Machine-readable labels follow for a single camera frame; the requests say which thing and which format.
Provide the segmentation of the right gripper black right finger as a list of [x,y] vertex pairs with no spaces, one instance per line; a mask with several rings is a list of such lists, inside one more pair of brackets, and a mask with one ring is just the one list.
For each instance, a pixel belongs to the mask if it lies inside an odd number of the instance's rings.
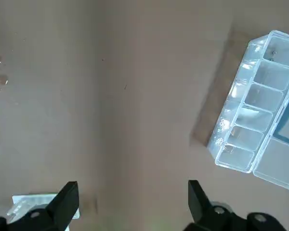
[[188,181],[188,206],[193,222],[186,231],[284,231],[284,226],[273,216],[253,212],[242,218],[219,204],[210,202],[197,180]]

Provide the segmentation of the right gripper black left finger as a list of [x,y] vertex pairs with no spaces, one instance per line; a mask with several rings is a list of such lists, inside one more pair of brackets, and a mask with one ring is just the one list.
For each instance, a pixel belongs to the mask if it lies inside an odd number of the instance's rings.
[[79,187],[69,181],[46,205],[35,206],[18,220],[0,217],[0,231],[64,231],[79,209]]

